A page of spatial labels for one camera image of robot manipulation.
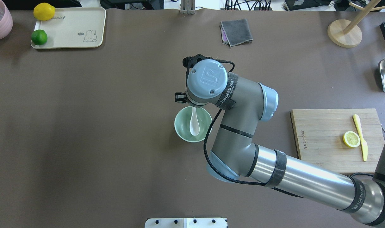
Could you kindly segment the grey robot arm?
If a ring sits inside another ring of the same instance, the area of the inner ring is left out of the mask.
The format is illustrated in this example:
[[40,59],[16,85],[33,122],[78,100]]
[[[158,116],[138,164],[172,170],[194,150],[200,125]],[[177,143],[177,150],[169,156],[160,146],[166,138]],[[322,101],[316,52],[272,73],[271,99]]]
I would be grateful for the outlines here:
[[225,111],[212,149],[204,156],[209,172],[230,183],[264,186],[350,214],[356,221],[385,228],[385,143],[372,179],[339,174],[253,141],[259,121],[269,121],[278,93],[227,71],[224,60],[200,54],[185,57],[185,92],[175,101],[193,108],[214,104]]

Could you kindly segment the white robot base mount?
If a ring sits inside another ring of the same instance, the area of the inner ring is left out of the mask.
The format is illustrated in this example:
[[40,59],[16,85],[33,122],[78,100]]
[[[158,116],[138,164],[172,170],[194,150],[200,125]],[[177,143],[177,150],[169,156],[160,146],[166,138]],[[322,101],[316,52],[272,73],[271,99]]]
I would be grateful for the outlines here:
[[145,228],[227,228],[227,218],[150,218]]

